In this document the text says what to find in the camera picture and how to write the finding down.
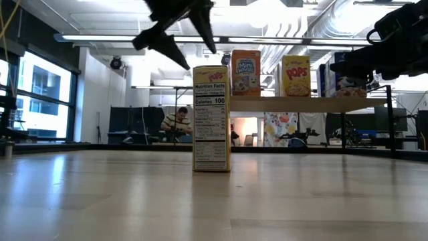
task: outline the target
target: box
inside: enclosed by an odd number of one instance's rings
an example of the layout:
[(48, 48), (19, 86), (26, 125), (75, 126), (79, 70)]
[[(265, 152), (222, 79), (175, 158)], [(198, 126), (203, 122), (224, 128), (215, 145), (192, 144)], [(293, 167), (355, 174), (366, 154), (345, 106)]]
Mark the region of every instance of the box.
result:
[(260, 61), (258, 50), (232, 51), (232, 95), (260, 96)]
[(193, 171), (230, 171), (229, 68), (193, 68)]
[(320, 64), (316, 71), (318, 97), (326, 97), (326, 65)]
[(366, 80), (349, 78), (330, 70), (330, 65), (344, 61), (346, 52), (336, 52), (326, 65), (326, 97), (367, 97)]
[(309, 56), (284, 56), (282, 58), (282, 85), (284, 96), (311, 96)]
[(282, 63), (280, 62), (274, 69), (274, 87), (275, 96), (284, 96), (284, 87), (282, 86)]

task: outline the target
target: nutrition facts label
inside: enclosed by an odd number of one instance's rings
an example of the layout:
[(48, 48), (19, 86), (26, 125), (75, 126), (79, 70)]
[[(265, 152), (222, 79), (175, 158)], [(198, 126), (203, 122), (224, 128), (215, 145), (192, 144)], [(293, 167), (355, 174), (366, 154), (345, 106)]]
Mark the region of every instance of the nutrition facts label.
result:
[(195, 166), (227, 169), (226, 83), (195, 84)]

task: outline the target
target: striped shirt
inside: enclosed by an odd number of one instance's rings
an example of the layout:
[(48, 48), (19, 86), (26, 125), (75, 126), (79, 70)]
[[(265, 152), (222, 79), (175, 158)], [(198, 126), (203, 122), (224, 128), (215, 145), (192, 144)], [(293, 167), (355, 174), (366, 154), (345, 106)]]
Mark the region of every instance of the striped shirt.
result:
[(175, 114), (169, 114), (163, 119), (163, 123), (169, 127), (176, 126), (176, 129), (187, 130), (190, 128), (190, 121), (188, 118), (184, 118), (183, 120), (175, 120)]

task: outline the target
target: yellow cereal box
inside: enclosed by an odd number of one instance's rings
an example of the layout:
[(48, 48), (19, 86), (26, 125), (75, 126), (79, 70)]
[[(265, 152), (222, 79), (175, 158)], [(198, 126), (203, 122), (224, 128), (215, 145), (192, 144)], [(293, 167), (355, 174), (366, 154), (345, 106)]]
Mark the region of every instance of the yellow cereal box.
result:
[(282, 82), (284, 96), (310, 97), (309, 56), (284, 56)]
[(193, 68), (193, 171), (230, 171), (229, 68)]

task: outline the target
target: colorful poster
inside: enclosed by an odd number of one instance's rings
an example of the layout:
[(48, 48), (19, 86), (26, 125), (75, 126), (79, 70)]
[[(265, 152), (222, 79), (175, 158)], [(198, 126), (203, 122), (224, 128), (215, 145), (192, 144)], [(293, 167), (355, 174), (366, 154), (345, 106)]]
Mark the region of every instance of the colorful poster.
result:
[(292, 112), (264, 113), (264, 147), (287, 147), (288, 140), (280, 140), (284, 134), (297, 131), (298, 115)]

